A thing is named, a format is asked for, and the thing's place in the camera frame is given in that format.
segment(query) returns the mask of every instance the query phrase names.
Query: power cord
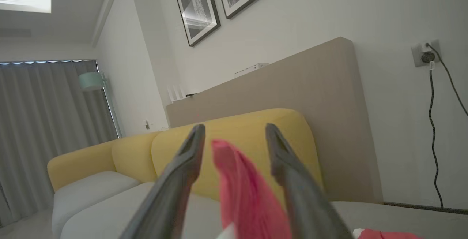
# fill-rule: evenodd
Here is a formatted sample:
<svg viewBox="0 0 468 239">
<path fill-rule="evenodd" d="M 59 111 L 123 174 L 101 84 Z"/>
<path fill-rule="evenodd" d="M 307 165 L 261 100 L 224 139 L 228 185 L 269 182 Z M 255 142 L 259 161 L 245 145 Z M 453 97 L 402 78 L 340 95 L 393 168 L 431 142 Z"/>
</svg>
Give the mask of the power cord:
<svg viewBox="0 0 468 239">
<path fill-rule="evenodd" d="M 461 107 L 463 108 L 463 111 L 465 111 L 465 114 L 468 116 L 468 112 L 467 112 L 465 106 L 463 105 L 463 103 L 461 102 L 461 99 L 460 99 L 460 96 L 458 95 L 457 89 L 455 88 L 455 85 L 453 85 L 452 76 L 450 75 L 450 72 L 448 71 L 447 66 L 445 65 L 444 61 L 442 60 L 442 57 L 440 57 L 439 52 L 436 49 L 434 49 L 434 47 L 431 46 L 431 44 L 429 44 L 429 43 L 426 43 L 426 47 L 431 48 L 437 54 L 437 57 L 439 58 L 440 62 L 442 63 L 442 65 L 445 68 L 445 71 L 448 74 L 448 78 L 450 79 L 450 83 L 452 85 L 452 88 L 455 91 L 455 94 L 456 94 L 456 96 L 458 98 L 458 102 L 460 103 Z M 431 52 L 426 52 L 425 54 L 423 54 L 423 57 L 421 58 L 421 60 L 423 62 L 426 62 L 426 63 L 429 63 L 429 62 L 433 61 L 434 59 L 435 59 L 435 56 Z M 433 110 L 433 104 L 434 104 L 434 82 L 433 82 L 433 71 L 432 70 L 429 71 L 429 79 L 431 80 L 431 105 L 429 106 L 429 120 L 431 121 L 431 125 L 433 126 L 433 145 L 432 145 L 432 149 L 433 149 L 434 161 L 436 163 L 436 176 L 434 178 L 434 187 L 435 187 L 435 189 L 437 191 L 437 194 L 438 194 L 438 197 L 439 197 L 439 200 L 440 200 L 440 208 L 443 209 L 444 208 L 444 203 L 442 201 L 442 196 L 440 195 L 440 191 L 438 190 L 438 187 L 437 187 L 438 162 L 437 162 L 436 152 L 434 150 L 434 143 L 435 143 L 435 140 L 436 140 L 436 128 L 434 126 L 433 118 L 432 118 L 432 115 L 431 115 L 431 112 Z"/>
</svg>

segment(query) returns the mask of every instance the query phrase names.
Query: floor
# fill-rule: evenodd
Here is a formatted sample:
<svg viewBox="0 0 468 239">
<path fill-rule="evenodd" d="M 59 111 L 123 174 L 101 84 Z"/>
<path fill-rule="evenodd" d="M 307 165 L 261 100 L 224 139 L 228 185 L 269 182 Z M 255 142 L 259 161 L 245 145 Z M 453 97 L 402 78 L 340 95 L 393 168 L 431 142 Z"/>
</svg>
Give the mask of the floor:
<svg viewBox="0 0 468 239">
<path fill-rule="evenodd" d="M 52 209 L 0 229 L 0 239 L 53 239 L 51 231 Z"/>
</svg>

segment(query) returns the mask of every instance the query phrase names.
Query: headboard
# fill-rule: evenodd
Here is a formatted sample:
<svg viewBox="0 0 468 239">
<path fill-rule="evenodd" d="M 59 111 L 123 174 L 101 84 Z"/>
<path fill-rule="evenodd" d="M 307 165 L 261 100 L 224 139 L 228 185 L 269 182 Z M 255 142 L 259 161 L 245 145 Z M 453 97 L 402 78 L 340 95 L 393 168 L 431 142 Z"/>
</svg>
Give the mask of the headboard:
<svg viewBox="0 0 468 239">
<path fill-rule="evenodd" d="M 271 108 L 306 118 L 330 201 L 383 201 L 356 54 L 343 37 L 174 102 L 167 115 L 179 127 Z"/>
</svg>

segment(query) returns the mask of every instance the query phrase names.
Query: electrical socket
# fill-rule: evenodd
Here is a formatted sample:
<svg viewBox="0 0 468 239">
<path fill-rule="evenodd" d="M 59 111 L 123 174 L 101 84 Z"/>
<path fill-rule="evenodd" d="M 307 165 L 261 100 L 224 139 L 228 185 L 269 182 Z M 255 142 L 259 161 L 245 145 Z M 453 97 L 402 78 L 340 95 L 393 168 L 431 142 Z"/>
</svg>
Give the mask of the electrical socket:
<svg viewBox="0 0 468 239">
<path fill-rule="evenodd" d="M 423 56 L 423 54 L 425 52 L 433 52 L 433 50 L 430 47 L 426 47 L 426 43 L 431 44 L 431 46 L 434 49 L 436 49 L 442 55 L 442 53 L 440 52 L 440 45 L 439 45 L 438 39 L 425 41 L 425 42 L 419 43 L 419 44 L 417 44 L 415 46 L 412 46 L 411 47 L 411 52 L 413 52 L 414 66 L 416 66 L 416 67 L 423 67 L 423 66 L 429 65 L 428 63 L 424 63 L 421 60 L 421 57 Z M 436 63 L 440 62 L 440 59 L 437 57 L 437 54 L 435 52 L 433 52 L 433 53 L 435 55 L 434 62 L 436 62 Z"/>
</svg>

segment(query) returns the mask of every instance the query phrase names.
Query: floor lamp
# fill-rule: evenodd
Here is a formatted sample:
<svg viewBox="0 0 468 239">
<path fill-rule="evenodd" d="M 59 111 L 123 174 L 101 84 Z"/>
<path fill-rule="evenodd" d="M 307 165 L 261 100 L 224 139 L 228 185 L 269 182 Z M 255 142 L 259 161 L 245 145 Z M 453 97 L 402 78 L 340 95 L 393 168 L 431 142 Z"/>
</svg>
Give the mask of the floor lamp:
<svg viewBox="0 0 468 239">
<path fill-rule="evenodd" d="M 109 84 L 107 83 L 107 79 L 104 77 L 104 74 L 101 76 L 98 72 L 87 72 L 78 76 L 78 81 L 80 82 L 80 87 L 83 91 L 104 89 L 104 94 L 106 96 L 107 103 L 109 104 L 110 115 L 112 116 L 112 120 L 114 121 L 114 126 L 117 131 L 117 137 L 122 138 L 122 131 L 120 130 L 114 105 L 112 104 L 112 100 L 109 95 Z"/>
</svg>

